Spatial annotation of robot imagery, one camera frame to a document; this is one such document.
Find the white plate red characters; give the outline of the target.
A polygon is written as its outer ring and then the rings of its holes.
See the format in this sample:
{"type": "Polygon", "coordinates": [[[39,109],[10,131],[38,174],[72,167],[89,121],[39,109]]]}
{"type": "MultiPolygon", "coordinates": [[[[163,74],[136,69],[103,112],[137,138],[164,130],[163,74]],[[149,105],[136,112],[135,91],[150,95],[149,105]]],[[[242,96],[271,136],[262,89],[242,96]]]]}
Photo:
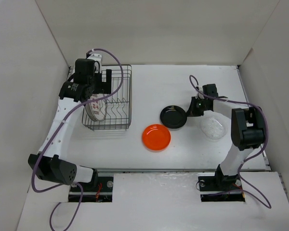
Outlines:
{"type": "Polygon", "coordinates": [[[89,103],[91,109],[91,116],[89,117],[92,121],[103,121],[105,120],[107,113],[106,99],[98,100],[89,103]]]}

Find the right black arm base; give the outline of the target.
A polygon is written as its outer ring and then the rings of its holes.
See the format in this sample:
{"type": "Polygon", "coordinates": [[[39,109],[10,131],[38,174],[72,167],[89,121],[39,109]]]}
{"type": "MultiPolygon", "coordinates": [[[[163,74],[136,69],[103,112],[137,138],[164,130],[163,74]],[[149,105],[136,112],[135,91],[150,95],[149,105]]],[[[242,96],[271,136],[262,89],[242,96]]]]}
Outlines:
{"type": "Polygon", "coordinates": [[[218,179],[217,176],[198,176],[201,202],[245,202],[238,176],[218,179]]]}

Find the orange plate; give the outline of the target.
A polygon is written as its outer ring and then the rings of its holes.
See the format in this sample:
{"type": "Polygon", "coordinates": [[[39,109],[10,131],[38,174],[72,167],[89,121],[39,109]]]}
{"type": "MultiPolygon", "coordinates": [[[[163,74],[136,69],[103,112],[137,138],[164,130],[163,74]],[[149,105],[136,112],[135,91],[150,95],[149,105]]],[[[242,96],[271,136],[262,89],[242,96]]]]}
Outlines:
{"type": "Polygon", "coordinates": [[[171,133],[164,125],[152,124],[143,130],[142,142],[147,149],[160,152],[169,146],[171,133]]]}

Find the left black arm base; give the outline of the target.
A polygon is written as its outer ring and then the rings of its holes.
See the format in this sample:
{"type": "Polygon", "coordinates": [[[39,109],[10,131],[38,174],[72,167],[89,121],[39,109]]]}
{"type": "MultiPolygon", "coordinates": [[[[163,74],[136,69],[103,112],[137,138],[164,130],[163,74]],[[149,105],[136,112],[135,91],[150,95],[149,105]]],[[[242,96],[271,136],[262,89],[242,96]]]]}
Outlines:
{"type": "Polygon", "coordinates": [[[79,183],[83,188],[82,202],[86,203],[110,203],[112,202],[114,175],[102,174],[95,185],[79,183]]]}

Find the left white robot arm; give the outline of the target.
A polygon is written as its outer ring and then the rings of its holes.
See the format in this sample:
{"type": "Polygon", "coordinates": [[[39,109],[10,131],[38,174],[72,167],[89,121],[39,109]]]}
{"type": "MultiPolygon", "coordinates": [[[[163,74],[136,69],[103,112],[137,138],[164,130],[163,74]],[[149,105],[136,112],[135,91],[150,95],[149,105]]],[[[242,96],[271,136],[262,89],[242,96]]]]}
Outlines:
{"type": "Polygon", "coordinates": [[[67,160],[75,124],[83,107],[96,100],[93,94],[99,94],[102,100],[111,94],[111,70],[107,70],[106,80],[102,81],[102,56],[96,53],[85,59],[77,59],[72,75],[63,83],[49,133],[38,153],[28,158],[33,170],[32,181],[38,178],[60,185],[81,182],[88,191],[97,188],[95,169],[67,160]]]}

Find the black small plate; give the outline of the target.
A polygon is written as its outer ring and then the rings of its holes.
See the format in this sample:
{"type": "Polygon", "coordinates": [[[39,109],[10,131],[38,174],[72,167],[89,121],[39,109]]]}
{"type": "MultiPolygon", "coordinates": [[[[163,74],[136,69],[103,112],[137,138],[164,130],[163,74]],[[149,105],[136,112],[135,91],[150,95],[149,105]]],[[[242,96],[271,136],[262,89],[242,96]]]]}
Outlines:
{"type": "Polygon", "coordinates": [[[183,108],[176,105],[169,105],[160,113],[161,123],[170,129],[179,129],[187,122],[187,115],[183,108]]]}

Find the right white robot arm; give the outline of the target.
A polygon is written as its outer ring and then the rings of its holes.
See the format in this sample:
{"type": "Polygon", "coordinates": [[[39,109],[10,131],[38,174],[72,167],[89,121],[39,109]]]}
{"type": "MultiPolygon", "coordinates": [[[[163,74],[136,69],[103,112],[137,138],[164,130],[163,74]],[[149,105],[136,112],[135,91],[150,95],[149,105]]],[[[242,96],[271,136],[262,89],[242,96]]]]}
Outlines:
{"type": "Polygon", "coordinates": [[[205,111],[220,113],[231,120],[232,145],[226,158],[217,166],[213,176],[199,176],[202,192],[232,191],[241,189],[240,171],[251,159],[253,150],[267,143],[267,122],[262,109],[247,103],[247,107],[223,99],[192,97],[187,110],[188,117],[203,116],[205,111]]]}

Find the green rimmed white plate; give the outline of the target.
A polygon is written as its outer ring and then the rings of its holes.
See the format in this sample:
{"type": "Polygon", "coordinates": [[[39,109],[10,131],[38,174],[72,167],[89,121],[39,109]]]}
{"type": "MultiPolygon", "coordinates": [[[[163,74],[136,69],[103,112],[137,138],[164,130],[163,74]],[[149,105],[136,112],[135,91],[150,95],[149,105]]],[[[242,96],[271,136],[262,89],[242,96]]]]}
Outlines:
{"type": "Polygon", "coordinates": [[[90,104],[89,103],[85,104],[84,108],[85,108],[85,111],[86,111],[88,117],[90,117],[91,116],[90,104]]]}

